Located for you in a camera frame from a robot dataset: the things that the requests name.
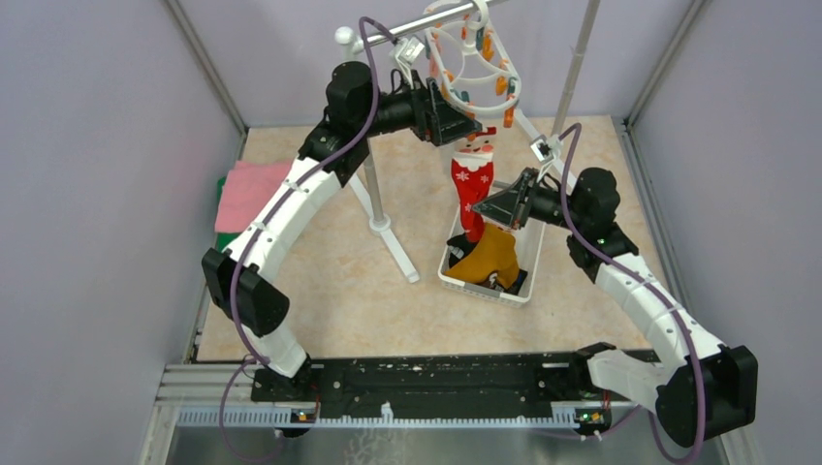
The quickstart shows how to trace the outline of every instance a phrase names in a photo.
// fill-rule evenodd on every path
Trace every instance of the folded towel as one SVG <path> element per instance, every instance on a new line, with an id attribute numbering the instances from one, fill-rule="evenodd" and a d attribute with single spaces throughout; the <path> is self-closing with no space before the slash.
<path id="1" fill-rule="evenodd" d="M 226 176 L 214 230 L 239 233 L 254 221 L 288 175 L 291 163 L 256 165 L 237 161 Z"/>

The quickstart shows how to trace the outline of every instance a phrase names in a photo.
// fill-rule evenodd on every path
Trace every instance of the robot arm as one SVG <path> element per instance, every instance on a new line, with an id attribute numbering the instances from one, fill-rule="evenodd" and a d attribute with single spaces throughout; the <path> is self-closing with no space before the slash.
<path id="1" fill-rule="evenodd" d="M 642 282 L 595 257 L 573 235 L 568 237 L 568 248 L 574 263 L 619 304 L 643 333 L 660 363 L 645 363 L 610 344 L 599 343 L 575 353 L 570 366 L 575 384 L 585 391 L 611 390 L 642 405 L 656 414 L 677 444 L 690 447 L 696 435 L 697 402 L 689 361 L 696 356 L 700 359 L 706 393 L 705 439 L 753 422 L 756 358 L 745 346 L 729 349 L 660 285 L 637 246 L 616 223 L 618 205 L 614 176 L 598 168 L 583 170 L 569 196 L 571 221 L 583 238 L 641 276 Z M 536 169 L 523 170 L 514 184 L 477 202 L 473 208 L 513 229 L 524 226 L 530 218 L 567 227 L 558 190 L 541 183 Z M 668 308 L 648 285 L 667 297 L 673 307 Z M 695 354 L 685 345 L 675 312 L 685 323 Z"/>
<path id="2" fill-rule="evenodd" d="M 297 180 L 316 169 L 363 127 L 372 100 L 370 69 L 365 63 L 346 62 L 334 69 L 326 88 L 328 106 L 323 120 L 308 134 L 299 156 L 282 186 L 251 225 L 224 251 L 208 250 L 203 270 L 212 301 L 232 318 L 229 293 L 232 274 L 246 254 L 237 284 L 237 312 L 242 331 L 254 349 L 269 359 L 269 368 L 299 390 L 310 369 L 310 359 L 284 323 L 289 299 L 272 283 L 295 240 L 314 214 L 355 175 L 369 154 L 362 139 L 345 155 L 323 166 L 301 185 Z M 396 92 L 379 94 L 377 113 L 369 137 L 411 129 L 434 145 L 450 143 L 482 129 L 482 126 L 451 107 L 432 79 L 424 85 L 416 72 Z M 266 222 L 273 207 L 283 201 Z"/>

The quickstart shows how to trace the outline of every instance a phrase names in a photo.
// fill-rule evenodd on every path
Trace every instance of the mustard yellow cloth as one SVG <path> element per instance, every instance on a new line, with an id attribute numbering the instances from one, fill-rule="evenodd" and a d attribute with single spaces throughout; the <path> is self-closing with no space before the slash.
<path id="1" fill-rule="evenodd" d="M 505 289 L 520 275 L 517 263 L 517 240 L 497 226 L 486 223 L 486 230 L 474 250 L 445 272 L 445 275 L 466 283 L 480 284 L 496 273 L 496 281 Z"/>

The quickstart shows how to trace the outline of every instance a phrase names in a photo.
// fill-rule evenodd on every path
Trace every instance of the metal pole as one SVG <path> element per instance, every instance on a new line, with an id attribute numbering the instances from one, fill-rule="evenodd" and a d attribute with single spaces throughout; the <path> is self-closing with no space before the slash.
<path id="1" fill-rule="evenodd" d="M 577 78 L 580 69 L 583 67 L 585 49 L 588 47 L 593 21 L 596 19 L 596 12 L 599 10 L 599 0 L 589 0 L 588 8 L 585 10 L 583 27 L 580 29 L 580 37 L 577 39 L 577 46 L 574 47 L 574 59 L 571 60 L 571 68 L 568 70 L 568 77 L 565 78 L 565 87 L 562 89 L 562 98 L 559 100 L 559 109 L 556 111 L 556 118 L 553 119 L 553 129 L 551 134 L 558 135 L 562 132 L 565 124 L 565 116 L 571 107 L 571 98 L 574 96 L 574 88 L 577 87 Z"/>
<path id="2" fill-rule="evenodd" d="M 501 5 L 508 0 L 486 0 L 486 3 L 489 7 L 494 5 Z M 404 24 L 400 24 L 399 26 L 394 26 L 389 28 L 392 34 L 395 36 L 402 36 L 404 34 L 412 34 L 417 31 L 422 31 L 423 29 L 433 26 L 438 22 L 447 22 L 451 19 L 456 19 L 458 17 L 462 17 L 465 15 L 470 15 L 477 11 L 477 6 L 474 5 L 474 2 L 463 3 L 460 5 L 456 5 L 446 10 L 441 10 L 434 12 L 430 15 L 422 15 L 417 19 L 412 19 Z M 372 46 L 378 46 L 380 44 L 384 44 L 388 41 L 388 39 L 382 35 L 381 33 L 372 34 L 368 36 L 366 39 L 369 44 Z M 363 51 L 363 41 L 358 41 L 354 46 L 354 53 L 360 53 Z"/>
<path id="3" fill-rule="evenodd" d="M 206 52 L 206 48 L 200 41 L 197 31 L 194 30 L 191 20 L 189 20 L 185 10 L 183 10 L 182 6 L 179 4 L 179 0 L 161 1 L 166 7 L 166 10 L 169 12 L 169 16 L 172 17 L 172 21 L 177 26 L 180 34 L 182 34 L 183 40 L 188 46 L 191 54 L 194 56 L 194 61 L 197 62 L 200 71 L 203 72 L 205 81 L 208 83 L 211 91 L 214 92 L 214 96 L 217 97 L 217 101 L 220 103 L 220 106 L 229 115 L 239 133 L 245 135 L 247 133 L 247 128 L 245 126 L 245 122 L 242 120 L 242 116 L 239 114 L 237 104 L 235 104 L 234 100 L 231 98 L 231 94 L 229 94 L 226 84 L 217 73 L 214 63 L 211 61 L 211 58 Z"/>
<path id="4" fill-rule="evenodd" d="M 380 185 L 377 183 L 377 169 L 374 166 L 374 156 L 368 154 L 363 162 L 365 170 L 365 187 L 368 188 L 368 196 L 371 198 L 371 210 L 373 212 L 374 226 L 380 227 L 385 224 L 386 218 L 383 212 L 383 200 L 380 197 Z"/>
<path id="5" fill-rule="evenodd" d="M 677 32 L 674 34 L 674 38 L 671 39 L 668 47 L 665 48 L 665 51 L 662 53 L 662 57 L 659 59 L 659 63 L 656 64 L 656 68 L 653 69 L 653 73 L 648 78 L 648 82 L 646 82 L 642 92 L 640 92 L 640 96 L 637 98 L 637 101 L 631 108 L 631 112 L 628 114 L 628 118 L 625 122 L 625 127 L 628 131 L 631 131 L 631 129 L 636 126 L 640 116 L 642 116 L 643 111 L 645 111 L 650 98 L 656 92 L 656 89 L 659 87 L 662 79 L 667 75 L 671 65 L 674 64 L 674 59 L 677 55 L 679 55 L 685 40 L 688 36 L 690 36 L 694 24 L 696 24 L 697 20 L 701 17 L 701 14 L 710 3 L 710 0 L 693 0 L 691 2 L 690 8 L 688 8 L 687 13 L 685 13 L 685 17 L 680 22 L 680 27 L 677 28 Z"/>

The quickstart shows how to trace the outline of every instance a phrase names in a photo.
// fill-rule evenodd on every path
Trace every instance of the floor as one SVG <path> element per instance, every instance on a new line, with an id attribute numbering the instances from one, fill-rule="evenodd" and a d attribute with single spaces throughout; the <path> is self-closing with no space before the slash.
<path id="1" fill-rule="evenodd" d="M 553 124 L 551 118 L 532 121 L 546 133 Z M 598 166 L 614 173 L 622 197 L 617 220 L 651 271 L 662 276 L 611 118 L 570 118 L 568 124 L 575 121 L 584 128 L 573 172 Z M 292 159 L 310 129 L 251 130 L 243 160 Z M 497 179 L 512 181 L 536 159 L 518 129 L 501 133 L 494 150 Z M 409 131 L 373 139 L 371 146 L 385 211 L 422 279 L 405 281 L 382 241 L 371 235 L 354 194 L 341 191 L 305 229 L 274 283 L 291 299 L 286 322 L 313 357 L 568 351 L 598 341 L 648 347 L 619 307 L 573 265 L 564 230 L 546 228 L 533 296 L 523 308 L 443 288 L 436 271 L 457 195 L 437 149 Z M 245 353 L 232 322 L 209 308 L 198 359 Z"/>

